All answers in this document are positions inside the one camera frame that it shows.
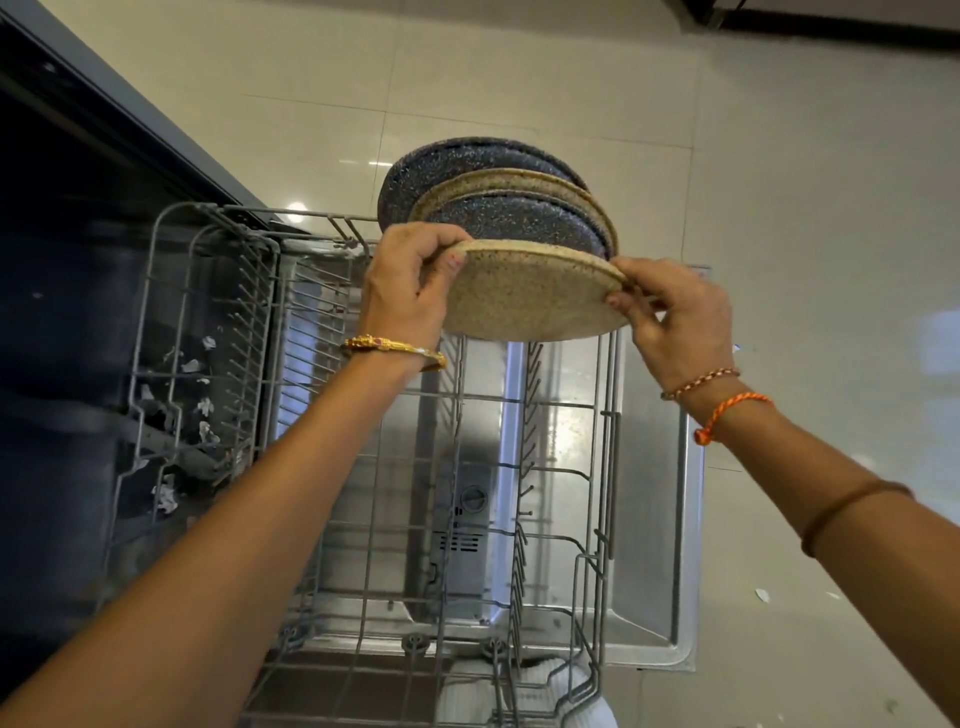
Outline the person's right hand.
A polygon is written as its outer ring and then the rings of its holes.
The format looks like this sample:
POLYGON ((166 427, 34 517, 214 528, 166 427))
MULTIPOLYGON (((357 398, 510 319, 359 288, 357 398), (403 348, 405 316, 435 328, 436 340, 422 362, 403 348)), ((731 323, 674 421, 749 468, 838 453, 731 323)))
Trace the person's right hand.
POLYGON ((738 372, 733 309, 721 287, 673 259, 667 284, 633 284, 622 275, 624 289, 606 302, 627 319, 632 342, 666 400, 738 372))

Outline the person's left hand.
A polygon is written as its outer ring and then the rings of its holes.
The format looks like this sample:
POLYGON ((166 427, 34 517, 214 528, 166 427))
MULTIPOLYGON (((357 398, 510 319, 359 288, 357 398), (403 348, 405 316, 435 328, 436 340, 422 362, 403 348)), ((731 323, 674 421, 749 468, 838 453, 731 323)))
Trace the person's left hand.
POLYGON ((430 275, 427 261, 471 239, 455 224, 389 226, 366 269, 357 333, 435 350, 457 276, 430 275))

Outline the beige speckled plate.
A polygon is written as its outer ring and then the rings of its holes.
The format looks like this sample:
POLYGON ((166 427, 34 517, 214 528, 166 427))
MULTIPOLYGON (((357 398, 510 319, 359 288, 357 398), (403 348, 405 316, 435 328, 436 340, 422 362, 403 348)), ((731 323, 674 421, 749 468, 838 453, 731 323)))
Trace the beige speckled plate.
POLYGON ((554 343, 625 324, 607 297, 627 288, 627 278, 601 257, 522 240, 472 239, 450 249, 463 261, 447 297, 445 334, 554 343))
POLYGON ((424 215, 455 197, 485 190, 535 192, 565 201, 601 223, 609 234, 612 258, 620 252, 617 229, 603 206, 589 192, 558 176, 518 168, 474 171, 444 181, 426 192, 414 205, 407 222, 425 222, 424 215))

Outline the person's left forearm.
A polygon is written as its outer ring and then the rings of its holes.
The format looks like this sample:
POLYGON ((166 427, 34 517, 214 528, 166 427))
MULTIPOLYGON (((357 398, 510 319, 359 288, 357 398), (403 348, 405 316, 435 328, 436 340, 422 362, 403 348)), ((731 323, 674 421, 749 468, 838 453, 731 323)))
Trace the person's left forearm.
POLYGON ((0 705, 0 728, 234 728, 365 441, 426 366, 354 353, 284 435, 0 705))

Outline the person's right forearm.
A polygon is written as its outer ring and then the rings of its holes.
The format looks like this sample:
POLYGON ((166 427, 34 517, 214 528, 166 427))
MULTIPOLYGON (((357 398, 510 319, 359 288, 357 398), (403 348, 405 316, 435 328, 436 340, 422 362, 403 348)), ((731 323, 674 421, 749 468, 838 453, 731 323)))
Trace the person's right forearm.
MULTIPOLYGON (((884 480, 733 375, 677 401, 700 425, 695 441, 727 448, 798 539, 819 510, 884 480)), ((846 509, 824 528, 814 553, 906 672, 960 728, 960 526, 916 496, 887 492, 846 509)))

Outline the blue speckled plate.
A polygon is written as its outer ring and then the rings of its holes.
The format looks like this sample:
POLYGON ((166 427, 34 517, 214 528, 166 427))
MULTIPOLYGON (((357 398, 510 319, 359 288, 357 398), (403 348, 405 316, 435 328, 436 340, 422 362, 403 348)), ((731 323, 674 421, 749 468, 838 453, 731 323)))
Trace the blue speckled plate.
POLYGON ((592 254, 609 261, 614 253, 603 224, 580 208, 546 194, 485 190, 439 203, 423 221, 456 225, 474 239, 537 242, 592 254))
POLYGON ((589 191, 582 176, 569 164, 538 147, 509 138, 454 137, 409 151, 390 166, 377 201, 380 230, 406 223, 416 202, 439 184, 469 172, 495 168, 539 172, 589 191))

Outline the gold bangle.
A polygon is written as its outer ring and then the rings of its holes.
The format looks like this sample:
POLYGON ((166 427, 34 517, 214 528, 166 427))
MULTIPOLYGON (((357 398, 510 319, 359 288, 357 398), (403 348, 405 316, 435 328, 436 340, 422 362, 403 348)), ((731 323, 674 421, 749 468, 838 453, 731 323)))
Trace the gold bangle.
POLYGON ((340 345, 340 351, 345 358, 372 352, 414 356, 423 360, 421 368, 423 372, 444 370, 449 364, 449 359, 439 350, 413 346, 370 334, 360 334, 345 339, 340 345))

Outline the steel dishwasher door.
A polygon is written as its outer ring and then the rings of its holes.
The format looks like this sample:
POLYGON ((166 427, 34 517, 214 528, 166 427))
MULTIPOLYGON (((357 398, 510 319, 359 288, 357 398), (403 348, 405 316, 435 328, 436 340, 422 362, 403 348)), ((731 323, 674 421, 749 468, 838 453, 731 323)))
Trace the steel dishwasher door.
POLYGON ((626 329, 553 344, 445 336, 357 456, 296 586, 286 647, 683 669, 696 640, 704 455, 626 329), (454 428, 512 428, 509 603, 491 628, 430 618, 430 509, 454 428))

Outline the grey detergent dispenser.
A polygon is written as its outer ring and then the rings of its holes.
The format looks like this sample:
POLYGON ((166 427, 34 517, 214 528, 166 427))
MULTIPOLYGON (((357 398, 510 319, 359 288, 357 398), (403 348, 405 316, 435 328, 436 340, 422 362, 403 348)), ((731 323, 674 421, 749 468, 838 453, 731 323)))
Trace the grey detergent dispenser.
POLYGON ((463 416, 440 455, 423 596, 432 621, 492 628, 510 600, 517 511, 515 431, 463 416))

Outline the brown wrist band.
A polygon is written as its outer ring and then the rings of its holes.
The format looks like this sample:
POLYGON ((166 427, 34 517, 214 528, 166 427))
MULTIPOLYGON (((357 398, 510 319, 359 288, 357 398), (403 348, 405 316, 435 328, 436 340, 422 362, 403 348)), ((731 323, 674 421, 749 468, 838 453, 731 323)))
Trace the brown wrist band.
POLYGON ((857 489, 843 494, 833 502, 819 510, 809 523, 799 533, 801 553, 811 559, 815 558, 815 545, 821 534, 844 511, 870 497, 895 493, 911 500, 915 499, 914 491, 905 484, 886 480, 876 480, 866 483, 857 489))

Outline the black dishwasher body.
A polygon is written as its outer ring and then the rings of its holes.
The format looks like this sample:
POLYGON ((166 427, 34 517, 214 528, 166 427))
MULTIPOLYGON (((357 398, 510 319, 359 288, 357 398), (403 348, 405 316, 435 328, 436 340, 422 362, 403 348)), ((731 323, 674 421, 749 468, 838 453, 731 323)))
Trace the black dishwasher body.
POLYGON ((299 229, 207 161, 40 0, 0 0, 0 704, 265 443, 299 229), (168 519, 121 509, 150 324, 216 340, 243 441, 168 519))

